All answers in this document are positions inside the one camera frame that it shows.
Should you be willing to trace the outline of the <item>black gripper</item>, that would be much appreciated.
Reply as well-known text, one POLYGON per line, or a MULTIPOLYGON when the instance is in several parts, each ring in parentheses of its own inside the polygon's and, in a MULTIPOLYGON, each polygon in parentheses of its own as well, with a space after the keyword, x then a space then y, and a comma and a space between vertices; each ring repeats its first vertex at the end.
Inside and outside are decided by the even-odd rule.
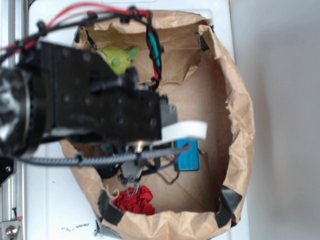
POLYGON ((110 179, 119 174, 122 185, 138 185, 142 176, 156 173, 175 163, 172 160, 167 165, 161 165, 160 158, 175 155, 175 144, 172 142, 136 141, 129 145, 113 145, 114 152, 107 154, 101 146, 96 147, 96 153, 104 158, 117 159, 108 164, 99 165, 96 170, 102 180, 110 179))

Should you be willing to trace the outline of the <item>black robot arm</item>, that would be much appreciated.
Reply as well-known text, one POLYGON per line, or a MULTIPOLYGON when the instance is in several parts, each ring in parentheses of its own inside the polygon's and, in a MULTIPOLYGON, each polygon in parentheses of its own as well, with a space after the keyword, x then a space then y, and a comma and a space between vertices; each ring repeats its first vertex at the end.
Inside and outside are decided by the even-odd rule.
POLYGON ((135 67, 116 74, 97 54, 49 42, 24 51, 14 68, 0 70, 0 158, 42 166, 94 167, 102 179, 129 164, 147 165, 166 152, 148 148, 178 121, 176 108, 135 67), (79 153, 62 159, 33 156, 59 140, 99 146, 106 157, 79 153))

